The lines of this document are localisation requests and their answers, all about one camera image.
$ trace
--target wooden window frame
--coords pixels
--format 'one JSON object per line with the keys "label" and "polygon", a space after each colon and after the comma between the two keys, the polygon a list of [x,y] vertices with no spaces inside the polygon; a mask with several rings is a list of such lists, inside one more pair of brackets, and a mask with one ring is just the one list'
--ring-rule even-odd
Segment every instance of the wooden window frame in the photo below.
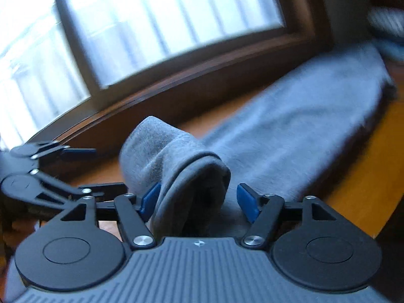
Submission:
{"label": "wooden window frame", "polygon": [[[106,101],[109,107],[55,138],[74,147],[96,148],[98,159],[56,165],[52,173],[69,180],[100,159],[117,155],[128,135],[147,116],[178,125],[226,100],[270,84],[333,46],[323,0],[279,0],[279,3],[286,28],[213,44],[124,79],[122,82],[143,81],[143,88],[133,94],[123,90],[125,98],[112,105],[113,101]],[[68,15],[63,9],[59,13],[84,80],[93,81],[83,47],[69,28],[71,23],[66,25],[63,21]],[[41,135],[33,138],[38,139],[45,138]]]}

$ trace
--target window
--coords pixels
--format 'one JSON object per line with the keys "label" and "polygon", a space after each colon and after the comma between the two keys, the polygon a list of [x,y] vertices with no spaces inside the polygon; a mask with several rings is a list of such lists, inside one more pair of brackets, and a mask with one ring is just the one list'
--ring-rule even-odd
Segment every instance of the window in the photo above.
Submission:
{"label": "window", "polygon": [[26,142],[89,97],[54,0],[0,0],[2,146]]}
{"label": "window", "polygon": [[[262,64],[268,51],[280,54],[273,63],[280,70],[282,49],[300,45],[290,60],[301,62],[317,49],[309,33],[316,17],[308,0],[0,0],[0,145],[53,140],[131,94],[144,101],[227,67],[232,52],[237,72],[252,79],[269,72]],[[264,44],[273,38],[275,45]],[[259,71],[243,68],[257,56]],[[177,97],[197,110],[240,92],[229,80],[216,77],[217,86]],[[160,104],[180,112],[181,103]]]}
{"label": "window", "polygon": [[275,0],[67,0],[104,88],[229,37],[282,26]]}

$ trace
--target wall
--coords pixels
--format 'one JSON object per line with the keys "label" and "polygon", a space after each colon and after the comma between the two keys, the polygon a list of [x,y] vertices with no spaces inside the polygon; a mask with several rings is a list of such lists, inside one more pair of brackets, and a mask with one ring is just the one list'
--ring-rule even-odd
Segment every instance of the wall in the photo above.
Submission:
{"label": "wall", "polygon": [[369,38],[366,15],[369,0],[324,0],[336,44]]}

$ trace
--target wooden surface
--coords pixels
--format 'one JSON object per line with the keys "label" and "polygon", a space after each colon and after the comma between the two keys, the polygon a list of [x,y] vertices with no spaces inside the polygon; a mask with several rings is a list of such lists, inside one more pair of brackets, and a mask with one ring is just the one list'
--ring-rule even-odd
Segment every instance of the wooden surface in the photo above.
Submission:
{"label": "wooden surface", "polygon": [[[404,94],[404,67],[389,66]],[[180,128],[199,138],[229,117],[260,90],[204,113]],[[385,225],[404,192],[404,99],[391,103],[361,156],[324,200],[370,236]],[[118,159],[76,178],[73,185],[122,181]]]}

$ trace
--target blue gripper pad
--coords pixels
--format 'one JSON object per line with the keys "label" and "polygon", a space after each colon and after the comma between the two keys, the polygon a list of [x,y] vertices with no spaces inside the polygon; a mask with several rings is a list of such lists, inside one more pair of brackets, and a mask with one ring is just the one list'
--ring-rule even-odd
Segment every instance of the blue gripper pad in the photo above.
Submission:
{"label": "blue gripper pad", "polygon": [[250,223],[254,223],[260,214],[256,197],[251,195],[241,185],[237,186],[237,202]]}
{"label": "blue gripper pad", "polygon": [[372,287],[328,294],[300,287],[281,275],[266,252],[233,238],[166,238],[138,250],[115,276],[78,292],[29,287],[16,303],[389,303]]}
{"label": "blue gripper pad", "polygon": [[142,197],[138,213],[144,223],[148,222],[154,212],[160,189],[161,183],[158,182]]}

